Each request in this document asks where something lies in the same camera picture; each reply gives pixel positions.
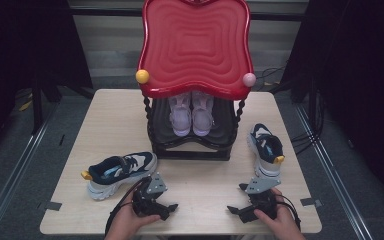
shoe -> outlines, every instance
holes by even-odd
[[[256,155],[255,173],[258,177],[277,177],[284,161],[282,143],[261,123],[256,124],[248,134],[248,146]]]
[[[157,156],[152,152],[132,153],[123,157],[113,156],[83,171],[82,177],[90,180],[89,196],[104,200],[113,195],[121,184],[134,183],[152,174],[157,168]]]
[[[179,137],[189,134],[191,129],[190,92],[168,98],[170,105],[170,122],[173,132]]]
[[[192,105],[193,132],[197,136],[205,136],[214,125],[212,116],[214,97],[207,93],[193,91]]]

table surface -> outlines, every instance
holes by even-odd
[[[283,144],[285,161],[281,165],[282,183],[277,188],[297,208],[302,232],[319,232],[322,226],[315,207],[300,203],[300,199],[311,196],[274,97],[270,93],[251,92],[245,101],[229,161],[158,159],[157,171],[168,190],[157,202],[166,206],[177,203],[179,207],[166,221],[145,226],[138,234],[270,234],[262,222],[243,224],[227,209],[227,205],[239,209],[249,206],[248,196],[238,185],[249,183],[255,176],[256,157],[247,146],[246,136],[256,123],[265,124]],[[51,199],[62,206],[59,211],[46,211],[40,225],[42,233],[104,233],[109,213],[131,185],[122,185],[113,196],[95,201],[88,196],[87,181],[80,173],[110,156],[152,151],[146,124],[139,90],[96,92]],[[205,148],[197,143],[177,147],[177,150],[198,149]]]

black and white sneaker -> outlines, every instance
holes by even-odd
[[[262,123],[257,123],[248,134],[248,146],[256,155],[255,174],[260,177],[278,177],[285,159],[279,138]]]
[[[103,200],[113,195],[121,184],[134,183],[152,174],[157,168],[157,156],[152,152],[113,156],[83,171],[82,177],[90,180],[87,186],[89,196]]]

yellow ball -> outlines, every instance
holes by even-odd
[[[141,69],[136,72],[136,81],[140,84],[147,83],[149,80],[149,73],[148,71]]]

pink ball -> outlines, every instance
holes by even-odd
[[[247,73],[242,78],[242,81],[244,82],[245,86],[252,87],[255,84],[255,81],[257,81],[257,78],[253,73]]]

